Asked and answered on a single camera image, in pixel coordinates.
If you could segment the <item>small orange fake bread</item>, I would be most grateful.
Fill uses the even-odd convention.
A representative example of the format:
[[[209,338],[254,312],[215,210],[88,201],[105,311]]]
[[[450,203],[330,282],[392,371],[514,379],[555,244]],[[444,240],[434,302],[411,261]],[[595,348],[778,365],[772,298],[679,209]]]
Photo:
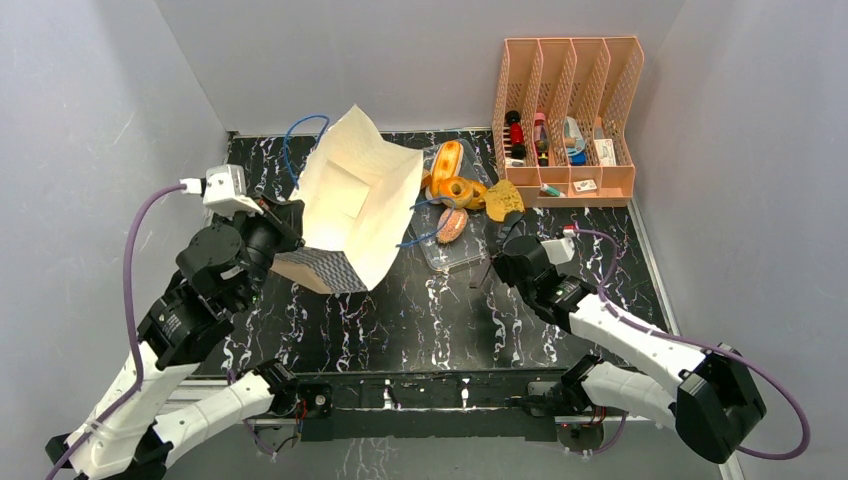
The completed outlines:
[[[445,209],[438,220],[436,241],[439,244],[449,244],[458,239],[464,231],[469,219],[465,208]]]

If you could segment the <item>pale bagel fake bread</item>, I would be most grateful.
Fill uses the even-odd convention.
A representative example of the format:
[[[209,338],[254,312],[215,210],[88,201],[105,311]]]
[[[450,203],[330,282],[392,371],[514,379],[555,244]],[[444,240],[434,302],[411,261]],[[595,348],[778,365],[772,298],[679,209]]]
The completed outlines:
[[[438,197],[450,208],[465,208],[473,199],[473,194],[472,183],[459,176],[446,178],[438,184]]]

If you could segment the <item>round yellow fake bun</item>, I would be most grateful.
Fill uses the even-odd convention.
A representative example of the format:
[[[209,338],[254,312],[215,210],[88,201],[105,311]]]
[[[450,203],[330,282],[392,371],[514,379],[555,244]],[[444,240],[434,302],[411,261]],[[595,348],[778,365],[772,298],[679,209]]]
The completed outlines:
[[[468,210],[481,210],[485,208],[485,195],[488,191],[486,185],[478,181],[468,180],[471,196],[465,205]]]

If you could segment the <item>checkered paper bread bag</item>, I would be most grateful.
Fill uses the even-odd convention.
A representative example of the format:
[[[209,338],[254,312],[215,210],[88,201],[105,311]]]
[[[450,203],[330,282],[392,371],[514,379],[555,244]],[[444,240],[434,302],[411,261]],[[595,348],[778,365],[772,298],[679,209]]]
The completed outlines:
[[[308,155],[291,197],[304,202],[304,246],[271,270],[318,294],[374,289],[387,275],[421,191],[424,153],[386,141],[357,105]]]

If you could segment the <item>clear plastic tray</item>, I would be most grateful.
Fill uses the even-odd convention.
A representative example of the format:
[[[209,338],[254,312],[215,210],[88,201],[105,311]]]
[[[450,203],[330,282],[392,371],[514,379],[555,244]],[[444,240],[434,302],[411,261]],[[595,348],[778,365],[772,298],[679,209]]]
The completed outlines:
[[[460,161],[458,174],[469,181],[477,181],[486,187],[494,185],[492,176],[483,168],[483,163],[477,151],[468,140],[453,140],[462,146],[462,159]],[[427,201],[427,189],[422,189],[416,202],[418,206],[414,209],[409,232],[412,240],[423,238],[437,230],[439,221],[445,206]],[[485,213],[485,208],[470,210],[468,221],[458,237],[449,243],[439,243],[436,236],[422,240],[414,245],[419,250],[427,265],[435,271],[459,270],[474,266],[481,262],[487,254],[487,244],[490,220]]]

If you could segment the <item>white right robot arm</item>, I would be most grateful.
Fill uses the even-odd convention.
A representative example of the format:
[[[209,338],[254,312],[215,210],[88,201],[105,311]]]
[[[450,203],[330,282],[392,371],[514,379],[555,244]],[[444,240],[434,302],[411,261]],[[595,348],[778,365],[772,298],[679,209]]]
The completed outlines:
[[[510,212],[490,249],[490,267],[516,289],[541,320],[602,346],[629,363],[624,369],[588,354],[559,381],[529,386],[510,404],[533,415],[587,414],[611,407],[672,429],[700,457],[722,464],[766,416],[749,367],[732,347],[700,347],[612,303],[607,277],[590,284],[563,268],[575,254],[576,228],[556,237],[514,234]]]

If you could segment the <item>yellow fake bread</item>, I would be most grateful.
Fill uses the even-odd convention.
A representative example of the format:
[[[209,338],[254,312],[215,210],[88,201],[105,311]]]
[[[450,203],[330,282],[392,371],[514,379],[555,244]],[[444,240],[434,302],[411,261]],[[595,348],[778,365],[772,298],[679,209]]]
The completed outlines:
[[[428,199],[438,196],[438,184],[442,180],[458,175],[463,156],[464,147],[457,140],[445,142],[439,147],[430,167],[430,184],[425,190]]]

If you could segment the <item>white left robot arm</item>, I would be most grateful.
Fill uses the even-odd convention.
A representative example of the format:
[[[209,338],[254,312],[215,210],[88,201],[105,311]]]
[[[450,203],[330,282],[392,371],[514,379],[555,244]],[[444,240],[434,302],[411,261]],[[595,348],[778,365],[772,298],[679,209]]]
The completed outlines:
[[[275,257],[304,244],[300,200],[254,200],[199,230],[177,255],[164,293],[131,321],[130,354],[86,421],[45,447],[55,470],[79,479],[160,479],[188,451],[231,425],[300,404],[296,376],[270,360],[172,413],[162,408],[254,306]]]

